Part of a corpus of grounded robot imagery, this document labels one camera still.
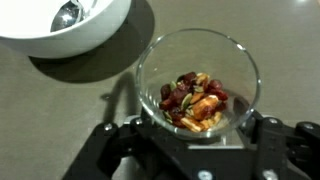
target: trail mix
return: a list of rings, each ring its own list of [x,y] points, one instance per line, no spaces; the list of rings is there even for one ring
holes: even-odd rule
[[[228,94],[219,80],[205,73],[190,72],[161,87],[159,108],[174,126],[193,132],[207,131],[222,117]]]

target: gray countertop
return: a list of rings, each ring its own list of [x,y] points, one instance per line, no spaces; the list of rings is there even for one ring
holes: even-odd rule
[[[61,179],[97,124],[139,113],[138,56],[181,28],[214,29],[248,49],[261,113],[320,123],[319,20],[316,0],[135,0],[112,39],[84,55],[46,62],[0,45],[0,179]]]

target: metal bolt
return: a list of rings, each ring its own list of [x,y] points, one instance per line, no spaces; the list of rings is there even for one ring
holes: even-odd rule
[[[304,124],[304,127],[307,129],[313,129],[312,124]]]
[[[137,125],[142,124],[141,119],[137,119],[137,120],[136,120],[136,124],[137,124]]]
[[[264,170],[262,174],[265,180],[278,180],[277,174],[272,169]]]
[[[247,127],[246,122],[244,122],[244,123],[241,124],[241,128],[245,129],[246,127]]]
[[[270,121],[272,124],[277,124],[277,123],[278,123],[278,121],[275,120],[275,119],[269,119],[269,121]]]
[[[198,177],[200,180],[213,180],[211,172],[206,170],[199,171]]]
[[[112,124],[107,124],[104,126],[104,130],[109,131],[110,129],[112,129]]]

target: glass bowl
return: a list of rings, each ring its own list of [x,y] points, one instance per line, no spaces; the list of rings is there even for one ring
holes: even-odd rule
[[[189,72],[220,80],[229,95],[222,120],[205,132],[178,128],[166,121],[159,109],[161,87]],[[208,29],[182,29],[157,38],[141,55],[136,73],[139,100],[149,116],[186,139],[219,136],[245,122],[258,101],[260,85],[258,68],[249,52],[230,36]]]

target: bowl rim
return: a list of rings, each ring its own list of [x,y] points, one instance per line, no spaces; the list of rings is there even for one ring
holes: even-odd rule
[[[243,51],[246,55],[247,58],[249,60],[249,62],[251,63],[255,75],[256,75],[256,92],[255,92],[255,96],[254,99],[252,101],[251,104],[249,104],[248,109],[246,110],[245,114],[243,116],[240,116],[239,121],[236,121],[232,124],[229,124],[228,127],[226,128],[221,128],[218,130],[214,130],[214,131],[207,131],[207,132],[199,132],[199,133],[193,133],[189,130],[184,130],[184,129],[180,129],[177,128],[173,125],[171,125],[170,123],[168,123],[167,121],[163,120],[163,118],[158,118],[157,116],[155,116],[154,112],[152,111],[151,108],[149,108],[149,105],[147,103],[145,103],[144,99],[145,96],[143,95],[143,92],[140,89],[140,84],[142,82],[141,80],[141,76],[142,76],[142,69],[143,69],[143,64],[147,59],[147,56],[149,55],[149,53],[157,46],[159,45],[161,42],[163,42],[163,40],[165,40],[166,38],[175,35],[177,33],[181,33],[181,32],[187,32],[187,31],[202,31],[202,32],[208,32],[208,33],[213,33],[215,35],[219,35],[222,36],[224,38],[226,38],[226,40],[231,41],[231,43],[233,43],[234,45],[236,45],[236,47],[240,50]],[[151,117],[151,119],[155,120],[155,122],[157,124],[162,125],[162,127],[164,127],[166,130],[176,134],[177,129],[179,129],[179,134],[177,134],[180,137],[186,137],[186,138],[211,138],[211,137],[215,137],[218,135],[222,135],[225,134],[227,132],[229,132],[230,130],[235,129],[236,127],[238,127],[239,125],[241,125],[242,123],[244,123],[246,120],[249,119],[249,117],[251,116],[251,114],[254,112],[254,108],[257,105],[257,102],[259,101],[260,98],[260,94],[261,94],[261,85],[262,85],[262,81],[260,79],[260,74],[259,74],[259,70],[258,67],[254,61],[254,59],[252,58],[251,54],[248,52],[248,50],[242,46],[238,41],[236,41],[235,39],[233,39],[231,36],[226,35],[224,33],[215,31],[215,30],[211,30],[211,29],[205,29],[205,28],[184,28],[184,29],[180,29],[168,34],[164,34],[160,37],[158,37],[153,43],[151,43],[145,50],[144,52],[141,54],[138,64],[137,64],[137,69],[136,69],[136,78],[135,78],[135,88],[136,88],[136,93],[137,96],[139,98],[140,103],[142,104],[142,107],[144,108],[144,110],[148,113],[148,115]]]
[[[97,16],[99,16],[100,14],[102,14],[103,11],[106,10],[106,8],[108,8],[113,2],[115,2],[116,0],[109,0],[109,3],[106,3],[106,5],[101,8],[100,11],[96,12],[95,14],[93,15],[90,15],[88,18],[84,19],[83,21],[73,25],[73,26],[70,26],[68,28],[65,28],[65,29],[62,29],[62,30],[59,30],[59,31],[55,31],[55,32],[49,32],[48,34],[46,35],[40,35],[40,36],[33,36],[33,37],[29,37],[29,36],[25,36],[25,37],[13,37],[13,36],[6,36],[6,35],[1,35],[0,34],[0,38],[6,38],[6,39],[14,39],[14,40],[35,40],[35,39],[43,39],[43,38],[49,38],[49,37],[53,37],[53,36],[57,36],[57,35],[60,35],[60,34],[63,34],[63,33],[66,33],[68,31],[73,31],[74,29],[80,27],[80,26],[83,26],[85,24],[87,24],[89,21],[91,21],[92,19],[96,18]]]

